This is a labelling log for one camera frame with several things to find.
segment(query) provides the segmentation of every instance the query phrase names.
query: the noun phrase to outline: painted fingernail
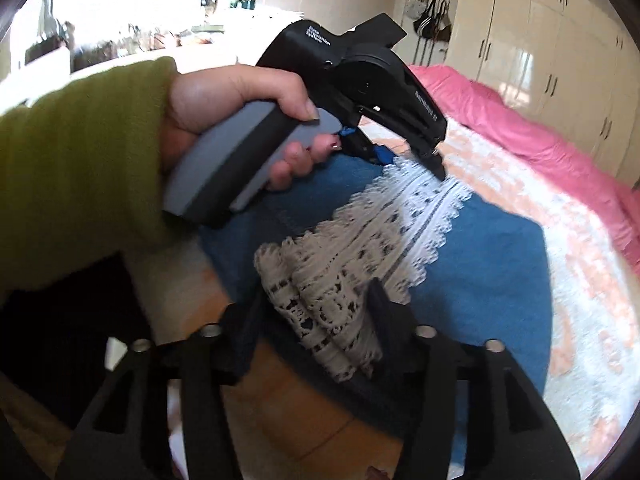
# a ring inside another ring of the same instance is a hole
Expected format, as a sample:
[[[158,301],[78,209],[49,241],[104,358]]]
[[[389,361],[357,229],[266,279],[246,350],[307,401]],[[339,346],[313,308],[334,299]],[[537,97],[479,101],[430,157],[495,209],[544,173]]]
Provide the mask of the painted fingernail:
[[[318,113],[318,109],[316,108],[316,105],[314,104],[314,102],[311,99],[307,99],[306,100],[306,113],[308,114],[309,120],[315,120],[317,121],[320,118],[320,114]]]

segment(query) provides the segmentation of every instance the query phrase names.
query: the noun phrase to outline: metal screw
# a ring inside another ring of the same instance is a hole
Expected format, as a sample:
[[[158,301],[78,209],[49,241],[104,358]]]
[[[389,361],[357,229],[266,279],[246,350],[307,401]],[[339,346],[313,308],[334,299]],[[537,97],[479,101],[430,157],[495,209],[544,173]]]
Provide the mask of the metal screw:
[[[502,341],[498,341],[497,339],[489,339],[484,346],[489,352],[493,352],[494,354],[499,354],[500,352],[504,352],[504,343]]]
[[[432,339],[438,335],[438,331],[433,326],[420,325],[415,329],[415,335],[425,339]]]
[[[200,335],[202,337],[217,337],[222,334],[222,329],[215,323],[205,325],[200,329]]]
[[[134,352],[142,353],[151,348],[151,341],[149,339],[136,339],[131,345],[131,349]]]

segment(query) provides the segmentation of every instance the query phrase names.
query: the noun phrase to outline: cabinet handle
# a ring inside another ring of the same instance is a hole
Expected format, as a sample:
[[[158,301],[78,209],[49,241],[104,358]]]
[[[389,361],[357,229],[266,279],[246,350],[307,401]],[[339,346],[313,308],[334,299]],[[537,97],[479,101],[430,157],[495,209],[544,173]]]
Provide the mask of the cabinet handle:
[[[599,135],[599,137],[603,136],[603,134],[604,134],[604,130],[605,130],[605,128],[607,127],[607,121],[608,121],[608,120],[609,120],[609,118],[608,118],[608,117],[605,117],[605,118],[604,118],[604,124],[602,125],[602,129],[600,130],[600,135]]]
[[[613,126],[613,121],[609,121],[609,127],[607,128],[607,135],[604,136],[604,140],[609,139],[609,134],[611,133],[612,126]]]

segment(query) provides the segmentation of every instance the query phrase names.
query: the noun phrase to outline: blue cloth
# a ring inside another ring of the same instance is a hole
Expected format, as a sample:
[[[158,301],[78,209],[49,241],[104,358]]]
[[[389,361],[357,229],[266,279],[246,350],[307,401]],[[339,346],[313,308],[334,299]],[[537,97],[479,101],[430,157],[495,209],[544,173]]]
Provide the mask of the blue cloth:
[[[287,192],[260,195],[221,230],[203,228],[204,250],[232,300],[247,300],[259,283],[254,253],[262,243],[281,242],[330,219],[336,208],[380,174],[379,166],[337,155]],[[427,268],[427,279],[411,289],[418,322],[469,344],[504,341],[542,393],[552,333],[542,229],[473,195],[453,219],[438,254]],[[404,435],[419,405],[416,399],[390,398],[358,374],[351,381],[333,383],[283,320],[271,319],[267,325],[276,351],[313,386],[362,420]]]

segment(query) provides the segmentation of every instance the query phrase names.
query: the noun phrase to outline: wardrobe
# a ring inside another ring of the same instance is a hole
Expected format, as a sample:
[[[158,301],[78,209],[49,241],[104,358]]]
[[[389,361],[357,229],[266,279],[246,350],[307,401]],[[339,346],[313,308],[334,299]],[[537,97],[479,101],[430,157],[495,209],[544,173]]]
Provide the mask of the wardrobe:
[[[458,0],[445,63],[618,174],[636,120],[640,54],[589,0]]]

